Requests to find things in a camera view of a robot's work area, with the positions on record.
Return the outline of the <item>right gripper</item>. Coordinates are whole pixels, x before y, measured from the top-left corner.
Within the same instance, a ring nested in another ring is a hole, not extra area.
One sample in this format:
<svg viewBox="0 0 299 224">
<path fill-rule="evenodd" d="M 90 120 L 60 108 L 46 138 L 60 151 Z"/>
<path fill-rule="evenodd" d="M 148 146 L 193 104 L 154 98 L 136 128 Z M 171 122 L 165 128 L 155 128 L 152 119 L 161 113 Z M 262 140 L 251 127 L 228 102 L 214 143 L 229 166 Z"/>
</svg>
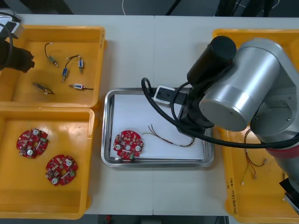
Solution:
<svg viewBox="0 0 299 224">
<path fill-rule="evenodd" d="M 210 122 L 201 112 L 199 103 L 204 96 L 201 88 L 190 88 L 187 92 L 178 94 L 178 104 L 182 105 L 178 120 L 188 129 L 204 134 L 206 129 L 213 128 Z"/>
</svg>

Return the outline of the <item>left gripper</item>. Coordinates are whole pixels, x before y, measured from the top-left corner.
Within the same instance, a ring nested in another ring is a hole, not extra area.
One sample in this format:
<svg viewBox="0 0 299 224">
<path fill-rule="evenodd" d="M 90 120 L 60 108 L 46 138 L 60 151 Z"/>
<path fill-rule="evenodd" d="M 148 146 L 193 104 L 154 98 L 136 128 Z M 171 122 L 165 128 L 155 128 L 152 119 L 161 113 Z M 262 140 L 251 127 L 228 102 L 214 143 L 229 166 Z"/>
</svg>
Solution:
<svg viewBox="0 0 299 224">
<path fill-rule="evenodd" d="M 18 47 L 13 47 L 12 57 L 9 60 L 9 68 L 27 73 L 34 68 L 34 56 L 30 51 Z"/>
</svg>

